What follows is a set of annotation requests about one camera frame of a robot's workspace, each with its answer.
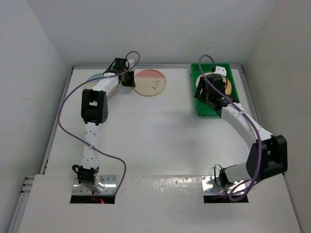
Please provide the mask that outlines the cream plate yellow section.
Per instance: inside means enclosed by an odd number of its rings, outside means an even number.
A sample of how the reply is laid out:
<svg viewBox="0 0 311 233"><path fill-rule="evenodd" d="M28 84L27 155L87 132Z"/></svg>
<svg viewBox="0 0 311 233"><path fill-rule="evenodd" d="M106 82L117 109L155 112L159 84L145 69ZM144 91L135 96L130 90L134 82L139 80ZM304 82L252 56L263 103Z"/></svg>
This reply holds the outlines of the cream plate yellow section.
<svg viewBox="0 0 311 233"><path fill-rule="evenodd" d="M199 84L199 81L200 79L202 78L203 76L200 75L199 77L197 77L196 81L195 81L195 86L198 87L198 84ZM221 77L223 78L223 83L225 84L225 94L226 95L230 95L231 92L232 92L232 84L230 82L230 80L224 76L224 75L221 75Z"/></svg>

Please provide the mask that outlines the cream plate blue section back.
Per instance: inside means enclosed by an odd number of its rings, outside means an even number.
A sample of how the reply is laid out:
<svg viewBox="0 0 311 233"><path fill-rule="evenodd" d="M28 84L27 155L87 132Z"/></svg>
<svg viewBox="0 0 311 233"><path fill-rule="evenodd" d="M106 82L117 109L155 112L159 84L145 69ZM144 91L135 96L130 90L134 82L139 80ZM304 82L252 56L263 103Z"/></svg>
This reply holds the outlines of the cream plate blue section back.
<svg viewBox="0 0 311 233"><path fill-rule="evenodd" d="M99 73L91 76L84 84L83 89L93 89L95 91L104 91L108 98L110 98L116 91L119 84L118 77L112 77L113 73Z"/></svg>

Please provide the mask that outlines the cream plate pink section back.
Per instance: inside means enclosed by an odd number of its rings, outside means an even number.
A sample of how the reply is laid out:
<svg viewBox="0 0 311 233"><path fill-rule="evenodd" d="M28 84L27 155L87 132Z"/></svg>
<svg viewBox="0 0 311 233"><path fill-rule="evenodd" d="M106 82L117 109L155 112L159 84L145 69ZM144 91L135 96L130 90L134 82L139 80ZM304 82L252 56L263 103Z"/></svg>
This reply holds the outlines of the cream plate pink section back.
<svg viewBox="0 0 311 233"><path fill-rule="evenodd" d="M155 69L145 69L138 72L135 77L134 90L146 97L153 97L160 94L166 86L166 77Z"/></svg>

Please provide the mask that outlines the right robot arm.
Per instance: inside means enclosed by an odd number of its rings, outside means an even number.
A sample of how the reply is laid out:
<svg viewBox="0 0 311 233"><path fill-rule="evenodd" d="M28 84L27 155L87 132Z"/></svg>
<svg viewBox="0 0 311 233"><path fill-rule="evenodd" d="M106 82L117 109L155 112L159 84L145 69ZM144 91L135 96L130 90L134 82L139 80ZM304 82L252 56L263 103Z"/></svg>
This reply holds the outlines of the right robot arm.
<svg viewBox="0 0 311 233"><path fill-rule="evenodd" d="M194 97L205 100L216 114L229 123L250 149L245 163L221 168L218 180L222 187L234 182L257 182L288 170L287 140L262 128L243 109L237 98L225 93L223 76L211 73L198 78Z"/></svg>

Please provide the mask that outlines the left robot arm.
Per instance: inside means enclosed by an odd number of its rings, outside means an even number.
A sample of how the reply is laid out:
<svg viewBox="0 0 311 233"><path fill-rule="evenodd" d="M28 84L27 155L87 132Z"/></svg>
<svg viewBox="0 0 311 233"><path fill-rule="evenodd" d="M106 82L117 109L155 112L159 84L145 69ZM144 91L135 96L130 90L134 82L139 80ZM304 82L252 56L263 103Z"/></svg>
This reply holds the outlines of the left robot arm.
<svg viewBox="0 0 311 233"><path fill-rule="evenodd" d="M85 141L83 157L79 165L72 169L77 174L78 182L87 187L96 187L99 178L99 160L93 149L98 143L98 131L108 118L107 95L121 84L135 87L134 70L128 70L135 64L134 59L116 58L103 73L103 78L82 91L81 117L85 124Z"/></svg>

